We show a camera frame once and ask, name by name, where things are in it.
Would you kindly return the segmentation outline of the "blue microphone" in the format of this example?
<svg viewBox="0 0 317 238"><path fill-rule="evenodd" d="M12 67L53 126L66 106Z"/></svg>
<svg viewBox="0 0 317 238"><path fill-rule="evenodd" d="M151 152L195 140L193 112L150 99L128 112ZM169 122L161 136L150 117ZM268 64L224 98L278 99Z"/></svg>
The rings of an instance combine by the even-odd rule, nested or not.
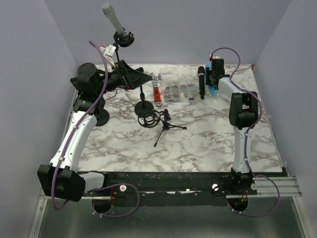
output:
<svg viewBox="0 0 317 238"><path fill-rule="evenodd" d="M206 64L205 65L205 69L206 68L211 68L211 64L210 63L208 63L208 64ZM210 94L212 95L212 96L214 96L215 95L215 89L214 89L214 86L208 86L209 87L209 92L210 92Z"/></svg>

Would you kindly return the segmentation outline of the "black microphone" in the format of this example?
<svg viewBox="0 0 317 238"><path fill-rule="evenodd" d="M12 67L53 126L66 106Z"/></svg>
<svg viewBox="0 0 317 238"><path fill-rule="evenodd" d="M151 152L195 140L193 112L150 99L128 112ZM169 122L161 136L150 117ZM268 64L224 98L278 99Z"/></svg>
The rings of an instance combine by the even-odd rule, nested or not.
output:
<svg viewBox="0 0 317 238"><path fill-rule="evenodd" d="M199 79L199 94L203 100L205 97L205 68L203 66L198 67L198 79Z"/></svg>

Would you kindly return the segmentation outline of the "black clip desk stand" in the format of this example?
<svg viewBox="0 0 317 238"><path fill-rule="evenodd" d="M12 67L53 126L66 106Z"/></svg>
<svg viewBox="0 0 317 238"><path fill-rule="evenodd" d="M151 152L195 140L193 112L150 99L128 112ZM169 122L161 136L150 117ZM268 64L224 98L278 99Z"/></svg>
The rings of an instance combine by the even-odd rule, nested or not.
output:
<svg viewBox="0 0 317 238"><path fill-rule="evenodd" d="M151 111L154 107L153 104L145 100L145 94L143 91L143 86L140 86L140 101L135 105L135 114L140 116L146 112Z"/></svg>

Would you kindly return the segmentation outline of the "black tripod shock-mount stand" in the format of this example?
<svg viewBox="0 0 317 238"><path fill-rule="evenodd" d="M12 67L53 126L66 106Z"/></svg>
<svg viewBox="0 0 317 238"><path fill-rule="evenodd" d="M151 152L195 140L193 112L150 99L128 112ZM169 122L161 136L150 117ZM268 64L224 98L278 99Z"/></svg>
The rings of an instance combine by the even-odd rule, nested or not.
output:
<svg viewBox="0 0 317 238"><path fill-rule="evenodd" d="M185 126L179 126L174 125L170 123L171 116L169 114L168 109L165 109L163 111L157 111L157 110L150 110L145 113L141 113L138 115L138 123L141 127L144 128L154 128L158 126L159 123L162 123L162 129L158 135L158 138L156 142L154 143L154 147L157 146L158 141L164 131L168 131L172 128L179 128L179 129L187 129Z"/></svg>

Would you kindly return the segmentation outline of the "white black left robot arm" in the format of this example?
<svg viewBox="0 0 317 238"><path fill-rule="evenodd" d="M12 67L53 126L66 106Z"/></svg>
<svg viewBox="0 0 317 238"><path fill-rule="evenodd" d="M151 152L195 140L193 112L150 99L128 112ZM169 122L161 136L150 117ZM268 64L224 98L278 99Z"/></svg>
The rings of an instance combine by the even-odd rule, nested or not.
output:
<svg viewBox="0 0 317 238"><path fill-rule="evenodd" d="M78 94L68 131L49 164L40 165L37 171L46 196L75 202L88 191L104 196L110 189L101 173L78 174L80 157L90 133L109 120L103 95L117 88L133 90L152 80L143 68L132 69L124 60L117 62L111 72L87 62L79 66L77 74L70 80Z"/></svg>

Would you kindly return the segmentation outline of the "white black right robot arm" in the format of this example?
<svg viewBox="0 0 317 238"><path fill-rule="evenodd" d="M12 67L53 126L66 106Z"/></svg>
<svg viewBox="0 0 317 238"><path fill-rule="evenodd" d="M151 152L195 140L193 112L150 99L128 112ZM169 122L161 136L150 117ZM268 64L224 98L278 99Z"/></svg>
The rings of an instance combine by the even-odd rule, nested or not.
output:
<svg viewBox="0 0 317 238"><path fill-rule="evenodd" d="M231 179L228 189L233 194L239 194L246 188L246 183L252 182L250 171L251 138L254 123L259 118L256 92L247 92L236 84L225 73L224 59L211 57L206 65L206 85L212 96L216 90L221 90L230 99L229 122L234 129L234 162L231 168Z"/></svg>

